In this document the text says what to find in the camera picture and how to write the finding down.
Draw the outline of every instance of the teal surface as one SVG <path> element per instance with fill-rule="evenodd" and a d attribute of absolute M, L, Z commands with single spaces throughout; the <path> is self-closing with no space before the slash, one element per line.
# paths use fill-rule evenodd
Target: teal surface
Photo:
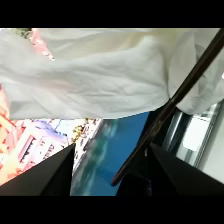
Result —
<path fill-rule="evenodd" d="M 114 196 L 111 181 L 135 148 L 149 113 L 104 120 L 73 176 L 72 196 Z"/>

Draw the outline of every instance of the white plastic bag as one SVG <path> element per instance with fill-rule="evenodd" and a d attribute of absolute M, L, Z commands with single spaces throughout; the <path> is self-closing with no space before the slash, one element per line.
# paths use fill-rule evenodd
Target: white plastic bag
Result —
<path fill-rule="evenodd" d="M 119 118 L 152 111 L 168 101 L 196 62 L 193 29 L 40 33 L 54 62 L 10 31 L 0 33 L 0 81 L 11 119 Z M 194 87 L 189 102 L 200 95 L 199 87 Z M 195 112 L 191 105 L 179 107 Z M 202 102 L 200 109 L 206 107 Z"/>

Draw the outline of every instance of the thin dark pole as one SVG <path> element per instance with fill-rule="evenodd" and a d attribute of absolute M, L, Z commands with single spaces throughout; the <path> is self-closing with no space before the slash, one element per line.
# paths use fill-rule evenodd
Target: thin dark pole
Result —
<path fill-rule="evenodd" d="M 176 91 L 174 96 L 167 102 L 163 110 L 157 116 L 155 121 L 146 131 L 142 140 L 136 146 L 134 151 L 130 154 L 124 164 L 121 166 L 117 174 L 112 180 L 112 186 L 115 186 L 122 177 L 127 173 L 130 168 L 130 165 L 133 162 L 136 154 L 141 150 L 145 150 L 149 144 L 153 141 L 155 136 L 158 134 L 160 128 L 163 126 L 166 119 L 170 116 L 173 110 L 176 108 L 176 105 L 186 96 L 194 84 L 199 80 L 203 75 L 218 53 L 224 46 L 224 28 L 221 28 L 218 33 L 215 35 L 214 39 L 209 44 L 208 48 L 205 50 L 203 55 L 200 57 L 198 62 L 195 64 L 187 78 L 181 84 L 179 89 Z"/>

